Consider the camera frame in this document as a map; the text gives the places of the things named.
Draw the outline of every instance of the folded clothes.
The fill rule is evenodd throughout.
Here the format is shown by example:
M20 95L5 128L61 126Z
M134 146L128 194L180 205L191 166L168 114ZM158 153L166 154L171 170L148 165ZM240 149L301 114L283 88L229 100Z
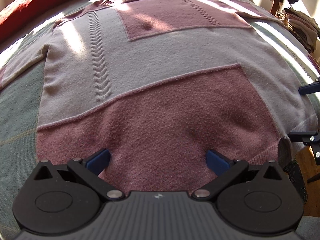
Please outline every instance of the folded clothes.
M316 33L319 32L319 28L315 28L313 25L311 25L309 22L307 22L306 20L304 20L303 18L300 18L298 16L296 16L295 14L293 13L288 13L288 17L290 19L293 19L293 20L297 20L297 21L300 21L302 23L304 23L308 28L310 28L311 30L315 31Z
M303 46L305 48L310 49L312 52L315 51L315 47L311 46L308 41L307 41L307 37L306 34L298 28L293 27L293 30L295 31L295 33L301 38L301 40L303 41Z
M308 28L304 23L302 23L302 22L300 22L298 20L290 19L290 17L289 17L289 23L294 28L300 29L305 34L306 41L311 47L315 47L316 46L316 42L317 42L317 38L318 38L317 32L315 32L312 29Z
M311 24L316 30L317 30L317 33L318 33L318 37L320 38L320 29L319 29L319 26L318 24L316 23L315 19L309 17L308 15L306 15L305 13L303 12L300 12L300 11L296 11L295 9L293 8L285 8L284 9L286 11L286 13L291 13L291 14L294 14L296 16L298 16L299 18L307 21L309 24Z
M310 45L306 44L295 31L289 30L289 32L303 45L308 53L312 52Z

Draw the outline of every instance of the black clamp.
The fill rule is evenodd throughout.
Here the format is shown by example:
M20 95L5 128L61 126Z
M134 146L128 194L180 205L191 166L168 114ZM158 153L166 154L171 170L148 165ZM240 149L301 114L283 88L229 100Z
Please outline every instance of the black clamp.
M310 146L315 157L316 165L320 165L320 134L316 131L289 132L288 137L292 142L302 142Z
M299 87L299 94L300 95L308 95L308 94L313 94L316 92L320 92L320 82L319 79L317 78L315 82L312 84L304 85Z
M13 214L22 229L16 239L54 236L71 240L82 239L86 234L96 239L99 232L105 234L101 239L109 239L108 232L124 234L129 224L145 228L146 232L156 230L142 214L168 227L168 219L189 225L188 230L195 230L196 225L194 233L224 228L227 235L219 240L252 239L252 236L289 239L286 234L291 234L290 239L298 239L292 232L302 217L303 202L274 160L249 165L247 161L229 160L210 150L206 154L207 166L218 177L191 196L186 192L132 191L127 197L97 176L109 161L106 149L84 160L74 158L64 165L40 161L13 203ZM168 212L166 218L162 212ZM199 223L204 217L206 223ZM179 232L178 228L171 228L165 233L173 234L169 239L176 239Z

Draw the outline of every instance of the black bracket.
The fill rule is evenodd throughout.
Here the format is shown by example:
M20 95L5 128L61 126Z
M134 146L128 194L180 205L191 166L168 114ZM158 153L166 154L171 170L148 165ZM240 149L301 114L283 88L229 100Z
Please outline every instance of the black bracket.
M310 146L315 157L316 165L320 165L320 134L316 131L310 132L290 132L288 137L292 142L302 142Z
M320 82L319 79L317 78L315 82L312 84L304 85L299 87L299 94L300 95L308 95L308 94L313 94L316 92L320 92Z

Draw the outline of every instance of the stack of clothes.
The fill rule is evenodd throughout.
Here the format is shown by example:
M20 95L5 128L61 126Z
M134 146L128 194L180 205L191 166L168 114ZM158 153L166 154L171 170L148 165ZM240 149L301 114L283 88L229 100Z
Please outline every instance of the stack of clothes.
M292 8L285 8L279 19L309 53L316 50L316 41L318 37L320 38L320 29L313 18Z

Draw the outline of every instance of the bed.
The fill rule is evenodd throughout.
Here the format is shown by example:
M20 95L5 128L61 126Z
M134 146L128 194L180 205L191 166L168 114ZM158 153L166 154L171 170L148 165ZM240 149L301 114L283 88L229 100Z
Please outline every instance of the bed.
M287 134L318 128L298 88L319 70L248 0L19 0L0 17L1 239L41 159L108 147L100 177L126 194L191 193L216 177L209 148L284 167L303 148Z

